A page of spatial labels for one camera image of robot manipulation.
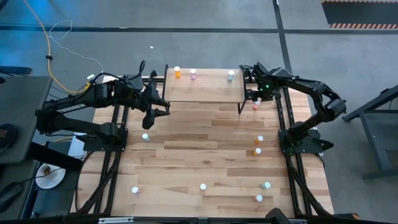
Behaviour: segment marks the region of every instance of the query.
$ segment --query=black stripe on floor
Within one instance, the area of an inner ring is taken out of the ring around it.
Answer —
[[[322,7],[332,28],[398,28],[398,2],[322,1]]]

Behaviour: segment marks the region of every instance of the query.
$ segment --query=yellow cable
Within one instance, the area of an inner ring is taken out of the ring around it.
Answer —
[[[29,8],[29,10],[31,11],[31,13],[33,14],[33,16],[36,18],[37,22],[39,22],[40,26],[42,27],[42,29],[43,29],[43,31],[44,31],[45,38],[46,38],[46,40],[47,40],[47,48],[48,48],[48,50],[49,50],[48,56],[51,56],[50,39],[49,39],[49,36],[47,35],[47,32],[45,31],[45,28],[44,28],[44,26],[43,26],[42,21],[41,21],[41,20],[39,19],[39,17],[36,15],[35,11],[32,9],[32,7],[30,6],[30,4],[29,4],[26,0],[23,0],[23,1],[24,1],[24,3],[26,4],[26,6]],[[73,94],[77,94],[77,93],[78,93],[77,91],[69,90],[67,87],[63,86],[63,85],[53,76],[53,74],[52,74],[52,72],[51,72],[51,63],[50,63],[50,59],[49,59],[49,58],[47,59],[47,68],[48,68],[49,74],[50,74],[50,76],[52,77],[52,79],[53,79],[58,85],[60,85],[60,87],[62,87],[65,91],[67,91],[67,92],[69,92],[69,93],[73,93]]]
[[[65,141],[65,140],[69,140],[69,139],[72,139],[72,138],[73,137],[66,137],[66,138],[57,139],[57,140],[52,141],[52,142],[60,142],[60,141]]]

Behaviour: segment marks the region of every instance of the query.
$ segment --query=small bottle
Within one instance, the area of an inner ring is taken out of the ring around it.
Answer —
[[[178,66],[174,67],[174,71],[175,71],[175,76],[177,78],[180,78],[180,76],[181,76],[180,67],[178,67]]]
[[[264,137],[258,136],[257,139],[254,141],[256,144],[259,144],[262,140],[264,140]]]
[[[271,183],[265,181],[265,182],[261,185],[261,187],[262,187],[263,189],[270,189],[270,188],[271,188]]]
[[[200,190],[206,190],[206,188],[207,188],[206,184],[201,184],[200,185]]]
[[[255,150],[254,150],[254,152],[253,152],[253,154],[256,156],[256,155],[258,155],[258,154],[260,154],[261,153],[261,149],[260,148],[256,148]]]
[[[262,195],[256,195],[254,197],[254,200],[257,201],[257,202],[262,202]]]
[[[191,69],[191,79],[195,80],[197,78],[197,70]]]
[[[256,102],[254,102],[253,109],[256,110],[259,106],[260,106],[260,101],[257,100]]]
[[[229,75],[228,75],[228,81],[231,82],[232,79],[234,78],[235,72],[232,71],[232,70],[230,70],[230,71],[228,72],[228,74],[229,74]]]
[[[139,188],[138,187],[133,187],[132,189],[131,189],[131,192],[133,193],[133,194],[139,194]]]
[[[149,135],[147,133],[142,134],[142,138],[146,141],[149,142]]]

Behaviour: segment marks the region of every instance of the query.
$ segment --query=wooden table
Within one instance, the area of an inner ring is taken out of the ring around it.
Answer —
[[[309,118],[307,95],[290,90],[290,97],[295,120]],[[285,159],[277,138],[275,101],[261,103],[257,111],[248,102],[241,115],[234,103],[172,103],[170,112],[170,116],[156,118],[146,131],[141,128],[145,114],[130,111],[112,216],[260,218],[279,207],[293,217]],[[97,109],[94,122],[109,122],[112,113],[112,107]],[[149,134],[149,142],[141,138],[143,133]],[[263,153],[254,156],[259,134],[264,136],[259,145]],[[98,185],[103,157],[103,152],[94,152],[82,170],[80,206]],[[308,187],[333,213],[321,161],[310,154],[302,157]],[[271,183],[270,189],[261,188],[264,181]],[[199,188],[202,183],[207,185],[205,191]],[[140,188],[139,195],[131,193],[133,186]],[[257,194],[264,196],[263,202],[254,201]],[[302,193],[298,190],[297,194],[304,211]]]
[[[169,102],[242,103],[244,83],[241,69],[200,69],[191,79],[190,68],[181,68],[177,78],[173,68],[167,69],[164,99]],[[235,72],[231,82],[228,72]]]

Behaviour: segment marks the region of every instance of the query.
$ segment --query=raised wooden shelf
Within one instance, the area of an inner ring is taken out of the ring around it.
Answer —
[[[242,103],[244,101],[243,74],[240,69],[200,69],[191,79],[191,68],[181,68],[177,78],[173,68],[167,69],[164,99],[169,102]],[[231,82],[228,72],[235,72]]]

